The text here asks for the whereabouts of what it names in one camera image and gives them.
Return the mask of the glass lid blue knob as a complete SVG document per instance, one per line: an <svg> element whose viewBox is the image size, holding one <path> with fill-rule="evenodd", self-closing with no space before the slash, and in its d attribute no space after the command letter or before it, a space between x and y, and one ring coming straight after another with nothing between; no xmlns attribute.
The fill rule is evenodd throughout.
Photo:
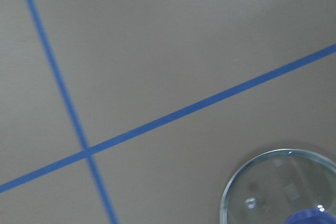
<svg viewBox="0 0 336 224"><path fill-rule="evenodd" d="M335 162L299 149L252 158L228 181L219 223L335 223Z"/></svg>

